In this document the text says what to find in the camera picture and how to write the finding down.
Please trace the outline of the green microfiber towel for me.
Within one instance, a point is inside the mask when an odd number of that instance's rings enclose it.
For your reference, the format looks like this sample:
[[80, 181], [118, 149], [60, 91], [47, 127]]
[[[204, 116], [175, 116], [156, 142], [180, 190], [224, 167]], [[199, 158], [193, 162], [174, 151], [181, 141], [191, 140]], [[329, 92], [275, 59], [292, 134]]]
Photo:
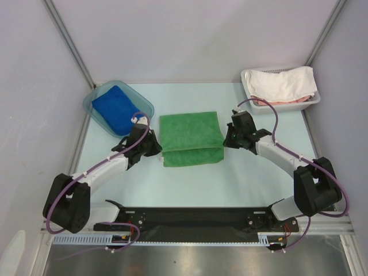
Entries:
[[159, 143], [165, 167], [215, 164], [224, 159], [217, 112], [160, 116]]

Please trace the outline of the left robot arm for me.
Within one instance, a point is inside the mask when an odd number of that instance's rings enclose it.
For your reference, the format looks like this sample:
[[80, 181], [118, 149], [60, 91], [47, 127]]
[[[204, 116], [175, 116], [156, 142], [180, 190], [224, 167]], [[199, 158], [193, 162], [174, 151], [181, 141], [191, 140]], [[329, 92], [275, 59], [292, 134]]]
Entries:
[[136, 124], [130, 134], [92, 168], [74, 175], [57, 175], [43, 209], [47, 231], [54, 235], [63, 231], [78, 233], [83, 228], [102, 223], [114, 230], [125, 227], [126, 215], [121, 204], [112, 200], [92, 203], [91, 196], [108, 180], [132, 168], [142, 157], [155, 156], [161, 151], [154, 130]]

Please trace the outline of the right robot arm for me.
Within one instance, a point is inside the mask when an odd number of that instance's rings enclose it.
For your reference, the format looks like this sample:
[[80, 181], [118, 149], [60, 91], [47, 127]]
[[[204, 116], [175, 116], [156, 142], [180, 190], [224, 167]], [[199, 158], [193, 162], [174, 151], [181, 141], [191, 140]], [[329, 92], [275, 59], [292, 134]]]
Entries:
[[276, 142], [271, 132], [257, 129], [249, 112], [234, 110], [232, 113], [232, 122], [227, 124], [223, 145], [227, 148], [243, 148], [261, 156], [293, 178], [294, 194], [272, 204], [271, 213], [264, 218], [269, 230], [280, 230], [291, 217], [312, 217], [342, 199], [343, 193], [336, 184], [335, 173], [328, 159], [308, 160], [292, 154], [291, 150]]

